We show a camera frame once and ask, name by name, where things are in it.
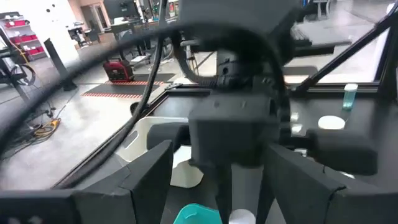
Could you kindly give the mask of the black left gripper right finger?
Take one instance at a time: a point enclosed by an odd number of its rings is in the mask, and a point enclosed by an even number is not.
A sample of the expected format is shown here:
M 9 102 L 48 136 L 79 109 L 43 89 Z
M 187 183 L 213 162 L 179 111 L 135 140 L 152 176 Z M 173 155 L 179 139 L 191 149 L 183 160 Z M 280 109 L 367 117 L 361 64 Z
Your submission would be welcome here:
M 352 179 L 277 144 L 264 147 L 256 224 L 277 202 L 286 224 L 398 224 L 398 191 Z

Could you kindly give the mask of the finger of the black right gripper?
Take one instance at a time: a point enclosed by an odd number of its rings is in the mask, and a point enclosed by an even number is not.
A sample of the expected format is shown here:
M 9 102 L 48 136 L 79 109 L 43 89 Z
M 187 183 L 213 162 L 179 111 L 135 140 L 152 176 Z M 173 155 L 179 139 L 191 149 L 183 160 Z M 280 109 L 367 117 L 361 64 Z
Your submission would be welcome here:
M 228 224 L 232 211 L 232 170 L 230 164 L 215 168 L 215 182 L 217 186 L 215 200 L 221 222 Z

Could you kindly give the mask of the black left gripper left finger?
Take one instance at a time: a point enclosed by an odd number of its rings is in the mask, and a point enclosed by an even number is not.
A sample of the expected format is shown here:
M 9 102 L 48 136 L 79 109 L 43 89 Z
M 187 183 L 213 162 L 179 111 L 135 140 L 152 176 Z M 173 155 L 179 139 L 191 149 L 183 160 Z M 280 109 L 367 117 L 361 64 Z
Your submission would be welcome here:
M 173 164 L 166 140 L 89 187 L 0 192 L 0 224 L 160 224 Z

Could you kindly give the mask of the large amber pill bottle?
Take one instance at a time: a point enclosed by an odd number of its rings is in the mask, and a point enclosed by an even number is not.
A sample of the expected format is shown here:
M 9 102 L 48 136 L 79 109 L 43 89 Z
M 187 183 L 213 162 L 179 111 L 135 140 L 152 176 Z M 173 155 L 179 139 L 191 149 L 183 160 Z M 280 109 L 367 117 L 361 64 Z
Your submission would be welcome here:
M 345 127 L 345 124 L 346 122 L 343 118 L 332 115 L 322 116 L 318 120 L 318 127 L 321 129 L 339 130 L 343 129 Z

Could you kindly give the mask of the teal translucent plastic bin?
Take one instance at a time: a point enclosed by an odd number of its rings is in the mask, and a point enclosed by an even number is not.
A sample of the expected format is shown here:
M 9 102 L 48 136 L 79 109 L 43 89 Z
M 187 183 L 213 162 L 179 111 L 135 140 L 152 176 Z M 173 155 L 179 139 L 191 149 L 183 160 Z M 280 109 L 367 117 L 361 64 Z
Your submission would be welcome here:
M 173 224 L 223 224 L 219 211 L 197 203 L 184 206 Z

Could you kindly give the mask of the white plastic bin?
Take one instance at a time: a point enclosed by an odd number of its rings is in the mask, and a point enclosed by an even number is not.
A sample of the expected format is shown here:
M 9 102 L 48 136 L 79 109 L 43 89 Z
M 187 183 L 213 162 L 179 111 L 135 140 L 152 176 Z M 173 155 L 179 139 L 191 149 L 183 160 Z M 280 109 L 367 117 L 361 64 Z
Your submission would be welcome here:
M 156 116 L 140 119 L 115 154 L 126 162 L 132 162 L 149 150 L 147 146 L 147 134 L 151 127 L 156 124 L 177 122 L 187 123 L 188 119 Z M 201 182 L 203 173 L 198 168 L 189 164 L 189 160 L 192 157 L 191 151 L 191 147 L 183 143 L 174 152 L 171 186 L 189 189 Z

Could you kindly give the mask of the black mat with striped edge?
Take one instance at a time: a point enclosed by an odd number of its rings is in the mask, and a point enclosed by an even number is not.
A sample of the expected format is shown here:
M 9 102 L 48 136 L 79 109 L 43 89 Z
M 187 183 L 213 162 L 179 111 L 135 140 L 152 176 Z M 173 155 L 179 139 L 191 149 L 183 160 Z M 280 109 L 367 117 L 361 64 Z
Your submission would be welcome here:
M 106 81 L 82 94 L 82 96 L 108 98 L 140 98 L 147 85 L 148 74 L 136 74 L 132 82 Z

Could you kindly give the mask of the red portable generator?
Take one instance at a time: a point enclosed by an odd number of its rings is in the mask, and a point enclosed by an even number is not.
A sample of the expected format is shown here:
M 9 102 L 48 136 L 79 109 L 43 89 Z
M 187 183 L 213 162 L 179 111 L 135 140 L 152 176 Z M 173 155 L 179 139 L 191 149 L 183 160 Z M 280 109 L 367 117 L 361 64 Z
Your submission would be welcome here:
M 103 68 L 108 76 L 108 80 L 115 82 L 131 82 L 134 74 L 130 63 L 121 58 L 111 58 L 105 61 Z

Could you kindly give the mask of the black monitor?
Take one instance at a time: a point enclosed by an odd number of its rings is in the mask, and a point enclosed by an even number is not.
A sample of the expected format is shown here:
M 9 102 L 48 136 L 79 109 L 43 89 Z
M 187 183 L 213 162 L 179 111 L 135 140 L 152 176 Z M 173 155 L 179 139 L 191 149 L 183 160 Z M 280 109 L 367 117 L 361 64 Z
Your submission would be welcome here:
M 104 0 L 103 4 L 110 19 L 140 16 L 134 0 Z

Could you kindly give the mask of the black equipment stand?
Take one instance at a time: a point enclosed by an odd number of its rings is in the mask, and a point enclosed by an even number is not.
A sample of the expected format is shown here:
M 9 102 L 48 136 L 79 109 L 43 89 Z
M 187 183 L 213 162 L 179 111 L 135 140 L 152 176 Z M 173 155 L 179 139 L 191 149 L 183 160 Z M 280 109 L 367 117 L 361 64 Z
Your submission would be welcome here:
M 0 27 L 0 84 L 12 86 L 24 102 L 29 100 L 22 86 L 35 84 L 36 72 L 28 65 L 25 52 L 17 48 Z

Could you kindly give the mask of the shelf with red bins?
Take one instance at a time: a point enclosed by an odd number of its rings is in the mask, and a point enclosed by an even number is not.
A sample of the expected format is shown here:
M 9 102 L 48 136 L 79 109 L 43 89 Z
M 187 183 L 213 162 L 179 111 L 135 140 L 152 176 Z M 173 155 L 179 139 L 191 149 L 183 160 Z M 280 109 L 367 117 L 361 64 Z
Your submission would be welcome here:
M 22 50 L 29 62 L 47 57 L 44 46 L 30 25 L 30 20 L 19 12 L 0 13 L 0 27 L 8 40 Z

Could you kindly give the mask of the black floor post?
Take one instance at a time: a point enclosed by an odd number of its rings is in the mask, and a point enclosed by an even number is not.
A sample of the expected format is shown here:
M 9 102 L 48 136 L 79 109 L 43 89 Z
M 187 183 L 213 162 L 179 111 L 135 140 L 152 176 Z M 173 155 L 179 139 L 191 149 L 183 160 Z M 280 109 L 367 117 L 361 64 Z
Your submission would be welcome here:
M 53 65 L 55 66 L 55 68 L 58 70 L 58 73 L 60 74 L 61 77 L 65 77 L 68 75 L 68 71 L 65 68 L 63 62 L 61 61 L 61 58 L 59 57 L 57 51 L 55 50 L 55 47 L 52 43 L 52 41 L 50 40 L 50 38 L 48 38 L 47 40 L 44 41 L 44 45 L 47 49 L 47 52 L 49 53 L 49 56 L 52 60 Z M 63 90 L 64 91 L 72 91 L 77 89 L 77 86 L 73 83 L 72 80 L 67 81 L 64 85 L 63 85 Z

